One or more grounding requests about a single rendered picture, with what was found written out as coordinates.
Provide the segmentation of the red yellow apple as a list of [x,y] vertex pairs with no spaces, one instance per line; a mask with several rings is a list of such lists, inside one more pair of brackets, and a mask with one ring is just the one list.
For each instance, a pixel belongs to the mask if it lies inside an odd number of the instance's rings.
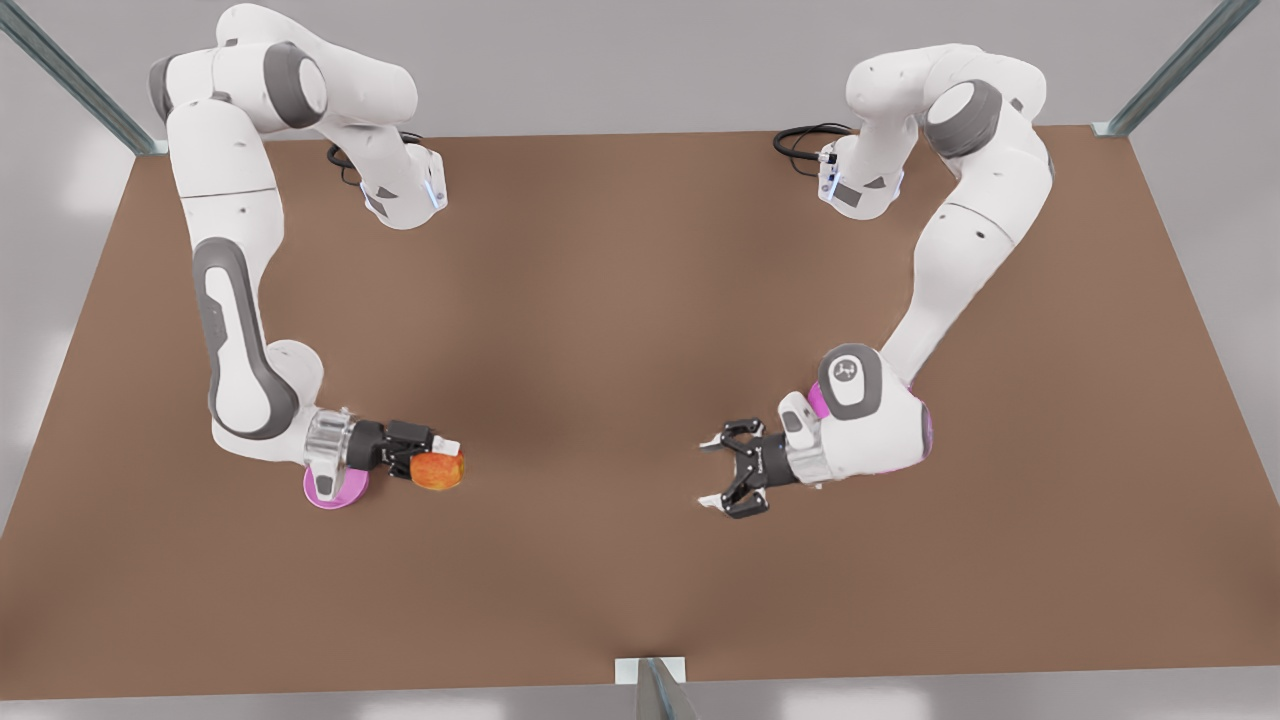
[[410,480],[420,488],[445,491],[465,477],[465,456],[436,452],[415,454],[410,459]]

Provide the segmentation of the pink bowl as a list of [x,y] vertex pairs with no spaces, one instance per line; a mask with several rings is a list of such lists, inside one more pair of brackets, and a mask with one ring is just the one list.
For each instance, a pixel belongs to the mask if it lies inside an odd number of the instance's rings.
[[340,479],[317,477],[312,468],[303,474],[303,493],[307,501],[324,510],[347,507],[358,501],[369,488],[369,471],[343,468]]

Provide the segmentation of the pink plate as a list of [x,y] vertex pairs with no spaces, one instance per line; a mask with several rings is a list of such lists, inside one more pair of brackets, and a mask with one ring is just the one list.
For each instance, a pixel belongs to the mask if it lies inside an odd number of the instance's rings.
[[932,418],[919,398],[888,375],[858,393],[860,401],[849,406],[818,382],[808,393],[832,477],[884,474],[928,457]]

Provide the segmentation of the silver frame post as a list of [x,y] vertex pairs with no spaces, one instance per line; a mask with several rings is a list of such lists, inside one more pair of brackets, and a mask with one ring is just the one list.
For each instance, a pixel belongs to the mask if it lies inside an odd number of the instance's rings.
[[635,685],[635,720],[700,720],[686,679],[684,656],[614,660],[614,683]]
[[1115,115],[1091,124],[1094,137],[1128,138],[1265,0],[1220,0]]
[[166,155],[166,142],[151,137],[15,0],[0,0],[0,31],[136,156]]

